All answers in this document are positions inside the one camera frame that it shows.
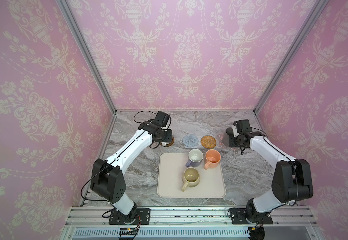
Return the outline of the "brown wooden round coaster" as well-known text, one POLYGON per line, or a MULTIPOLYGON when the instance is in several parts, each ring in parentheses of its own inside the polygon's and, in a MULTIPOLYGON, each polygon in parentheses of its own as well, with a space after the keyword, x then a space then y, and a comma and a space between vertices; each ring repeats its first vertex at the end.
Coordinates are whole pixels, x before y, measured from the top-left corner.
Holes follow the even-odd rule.
POLYGON ((172 137, 172 139, 171 139, 171 142, 170 143, 166 143, 166 142, 164 142, 164 143, 160 143, 163 147, 170 147, 170 146, 172 146, 173 144, 174 144, 174 142, 175 142, 175 138, 174 137, 172 137))

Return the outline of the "pink flower coaster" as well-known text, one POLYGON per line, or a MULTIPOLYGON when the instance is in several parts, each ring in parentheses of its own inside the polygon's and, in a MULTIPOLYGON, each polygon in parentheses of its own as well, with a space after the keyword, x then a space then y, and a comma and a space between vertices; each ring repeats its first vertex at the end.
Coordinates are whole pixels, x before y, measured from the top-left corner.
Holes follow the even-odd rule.
POLYGON ((220 148, 225 149, 229 147, 229 136, 226 133, 218 135, 217 140, 220 148))

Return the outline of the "blue woven round coaster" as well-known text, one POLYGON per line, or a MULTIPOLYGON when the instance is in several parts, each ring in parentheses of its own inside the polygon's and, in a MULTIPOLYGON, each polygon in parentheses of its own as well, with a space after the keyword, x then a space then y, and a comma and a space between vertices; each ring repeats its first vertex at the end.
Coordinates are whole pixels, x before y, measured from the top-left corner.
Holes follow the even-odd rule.
POLYGON ((183 137, 182 141, 185 147, 187 148, 194 148, 199 143, 199 139, 195 135, 186 135, 183 137))

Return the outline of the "tan rattan round coaster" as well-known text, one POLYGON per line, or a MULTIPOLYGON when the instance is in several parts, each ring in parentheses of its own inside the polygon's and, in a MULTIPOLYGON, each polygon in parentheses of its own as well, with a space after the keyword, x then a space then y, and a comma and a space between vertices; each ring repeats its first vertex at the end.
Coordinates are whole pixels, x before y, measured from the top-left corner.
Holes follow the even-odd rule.
POLYGON ((201 138, 201 145, 206 149, 214 149, 217 145, 217 140, 212 136, 203 136, 201 138))

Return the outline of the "grey green ceramic mug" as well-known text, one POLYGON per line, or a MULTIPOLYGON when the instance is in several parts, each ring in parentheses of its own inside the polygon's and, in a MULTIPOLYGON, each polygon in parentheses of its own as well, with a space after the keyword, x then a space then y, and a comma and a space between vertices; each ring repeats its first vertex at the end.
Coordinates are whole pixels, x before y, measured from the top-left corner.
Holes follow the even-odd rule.
POLYGON ((227 128, 226 129, 226 135, 227 136, 234 136, 234 130, 233 130, 233 128, 227 128))

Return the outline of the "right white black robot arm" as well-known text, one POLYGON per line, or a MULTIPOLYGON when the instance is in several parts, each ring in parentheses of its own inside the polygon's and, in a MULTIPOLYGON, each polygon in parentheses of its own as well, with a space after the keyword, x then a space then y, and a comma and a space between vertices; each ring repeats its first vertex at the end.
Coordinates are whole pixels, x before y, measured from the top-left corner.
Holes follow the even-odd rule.
POLYGON ((229 136, 229 146, 257 152, 273 168, 271 189, 247 202, 245 217, 251 224, 264 224, 269 214, 284 205, 310 199, 314 195, 310 164, 276 147, 260 132, 229 136))

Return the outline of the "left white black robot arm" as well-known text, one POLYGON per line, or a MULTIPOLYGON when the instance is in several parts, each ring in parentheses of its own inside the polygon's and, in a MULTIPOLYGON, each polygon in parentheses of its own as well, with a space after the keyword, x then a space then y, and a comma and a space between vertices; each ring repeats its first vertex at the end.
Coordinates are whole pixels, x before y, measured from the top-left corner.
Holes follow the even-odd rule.
POLYGON ((171 117, 142 122, 138 130, 119 150, 105 160, 97 159, 92 167, 90 189, 105 198, 120 220, 132 223, 137 214, 137 205, 125 193, 124 174, 137 156, 147 147, 157 143, 170 144, 172 130, 169 129, 171 117))

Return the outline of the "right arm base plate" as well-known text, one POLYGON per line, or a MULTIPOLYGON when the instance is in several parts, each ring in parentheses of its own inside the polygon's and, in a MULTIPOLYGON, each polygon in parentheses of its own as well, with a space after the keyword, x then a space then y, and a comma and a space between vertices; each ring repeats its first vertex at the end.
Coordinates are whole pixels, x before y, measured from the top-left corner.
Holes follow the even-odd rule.
POLYGON ((256 210, 230 208, 228 210, 233 225, 271 225, 273 220, 270 213, 258 213, 256 210))

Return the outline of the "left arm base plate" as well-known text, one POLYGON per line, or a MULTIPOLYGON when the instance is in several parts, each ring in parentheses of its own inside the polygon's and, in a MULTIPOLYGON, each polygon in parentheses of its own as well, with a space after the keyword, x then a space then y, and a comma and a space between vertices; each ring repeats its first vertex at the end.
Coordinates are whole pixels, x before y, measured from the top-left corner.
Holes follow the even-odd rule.
POLYGON ((124 215, 120 211, 113 209, 110 211, 109 225, 148 225, 150 222, 151 209, 137 208, 129 215, 124 215))

